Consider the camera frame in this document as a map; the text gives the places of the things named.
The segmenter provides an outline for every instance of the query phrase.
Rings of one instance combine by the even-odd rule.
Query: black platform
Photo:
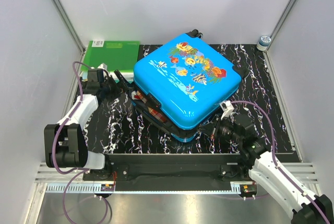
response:
[[[277,153],[286,154],[284,157],[287,157],[287,154],[292,155],[294,152],[263,53],[256,50],[255,45],[223,44],[211,46],[233,64],[249,68],[250,75],[243,81],[242,89],[239,89],[231,97],[231,100],[248,100],[262,107],[269,114],[275,129]],[[141,45],[142,54],[139,55],[139,59],[158,47],[159,45]],[[267,143],[271,141],[269,139],[269,124],[258,110],[244,104],[238,105],[236,110],[248,114],[255,123],[258,135],[262,136]],[[154,155],[160,157],[160,155],[165,156],[167,154],[184,154],[187,158],[177,158],[182,162],[194,154],[237,154],[238,152],[236,143],[211,141],[204,135],[199,135],[188,144],[176,141],[152,126],[141,114],[138,114],[127,95],[122,95],[115,101],[104,101],[90,118],[84,129],[84,134],[89,150],[113,154],[114,158],[122,155],[123,161],[149,162]],[[289,161],[291,159],[295,160],[295,155],[292,155],[292,157],[294,158],[289,158]],[[203,157],[203,161],[212,158]]]

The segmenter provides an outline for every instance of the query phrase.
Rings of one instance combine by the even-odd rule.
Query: tropical fish print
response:
[[[207,84],[207,78],[204,74],[193,74],[192,76],[194,76],[193,77],[194,82],[197,82],[203,85]]]
[[[192,86],[189,84],[189,86],[186,86],[186,91],[188,94],[195,95],[198,91],[194,91],[195,86]]]
[[[176,72],[177,75],[187,76],[187,74],[188,74],[188,70],[185,69],[184,67],[176,66],[176,64],[174,64],[172,66],[172,68],[175,68],[175,72]]]
[[[178,63],[178,57],[174,57],[173,55],[169,56],[169,58],[171,59],[171,62],[173,64],[177,64]]]
[[[203,53],[199,52],[198,49],[193,48],[188,42],[176,44],[176,46],[170,49],[169,55],[173,64],[179,63],[179,58],[181,57],[184,60],[187,69],[191,68],[194,70],[196,68],[201,68],[201,73],[196,74],[196,76],[198,76],[196,82],[200,84],[206,85],[207,82],[216,84],[227,76],[225,69],[215,66],[211,59],[205,58]],[[188,72],[181,67],[179,67],[178,71],[176,71],[176,73],[181,76],[186,76]]]
[[[184,63],[186,64],[186,66],[194,66],[196,64],[196,62],[193,58],[184,57],[182,59],[184,60]]]
[[[167,63],[165,61],[159,61],[158,67],[160,68],[167,67]]]

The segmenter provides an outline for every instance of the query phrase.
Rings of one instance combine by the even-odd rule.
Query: wheel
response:
[[[192,34],[194,37],[196,37],[196,35],[198,34],[198,30],[197,30],[197,29],[194,29],[194,30],[191,32],[191,34]]]
[[[203,33],[200,32],[200,33],[196,34],[195,37],[198,37],[198,38],[202,39],[203,38]]]

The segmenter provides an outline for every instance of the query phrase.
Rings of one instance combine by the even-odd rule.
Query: green folder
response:
[[[90,41],[83,61],[94,68],[104,63],[109,72],[131,73],[138,59],[139,44],[139,41]]]

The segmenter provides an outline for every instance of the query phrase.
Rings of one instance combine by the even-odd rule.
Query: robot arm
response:
[[[82,99],[81,96],[78,96],[73,107],[57,124],[50,124],[45,127],[45,161],[48,167],[54,167],[52,146],[56,132],[67,120],[56,143],[55,158],[57,165],[60,168],[87,168],[109,171],[110,168],[107,167],[105,162],[107,156],[88,151],[82,133],[90,115],[105,98],[116,99],[128,89],[129,83],[119,71],[115,71],[115,75],[119,79],[118,83],[109,75],[105,76],[105,73],[107,72],[103,69],[88,70],[87,81],[82,82]]]
[[[330,199],[326,195],[319,197],[306,188],[276,157],[274,162],[270,147],[256,136],[248,115],[235,114],[231,123],[224,116],[231,114],[233,106],[229,101],[221,106],[225,114],[217,119],[213,137],[225,136],[239,143],[241,174],[248,174],[249,178],[261,185],[285,210],[292,224],[325,223],[313,203],[330,223],[334,223]]]

